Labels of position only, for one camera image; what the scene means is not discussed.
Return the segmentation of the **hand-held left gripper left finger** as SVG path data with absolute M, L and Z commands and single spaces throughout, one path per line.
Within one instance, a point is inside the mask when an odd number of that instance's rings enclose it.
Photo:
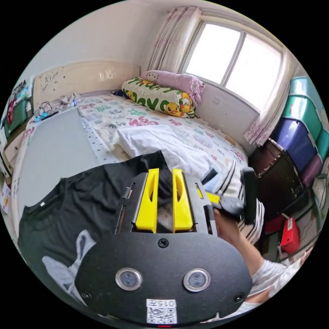
M 138 230 L 157 229 L 159 169 L 150 169 L 147 173 L 141 203 L 135 222 Z

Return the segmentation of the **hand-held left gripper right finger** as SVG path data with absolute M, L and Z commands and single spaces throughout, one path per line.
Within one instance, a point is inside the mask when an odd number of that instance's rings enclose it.
M 193 227 L 189 197 L 181 169 L 172 171 L 173 187 L 173 230 L 189 231 Z

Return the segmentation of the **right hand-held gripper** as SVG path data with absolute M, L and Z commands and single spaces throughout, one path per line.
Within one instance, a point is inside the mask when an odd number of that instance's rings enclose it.
M 206 192 L 206 195 L 209 201 L 215 205 L 215 209 L 224 215 L 235 219 L 237 222 L 245 220 L 247 206 L 243 200 L 235 197 L 219 196 L 210 192 Z

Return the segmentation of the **person's right hand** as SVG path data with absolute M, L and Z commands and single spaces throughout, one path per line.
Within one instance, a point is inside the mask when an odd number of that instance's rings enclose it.
M 235 220 L 221 214 L 219 210 L 213 209 L 217 235 L 230 243 L 235 248 L 239 249 L 241 246 L 242 234 L 238 228 Z

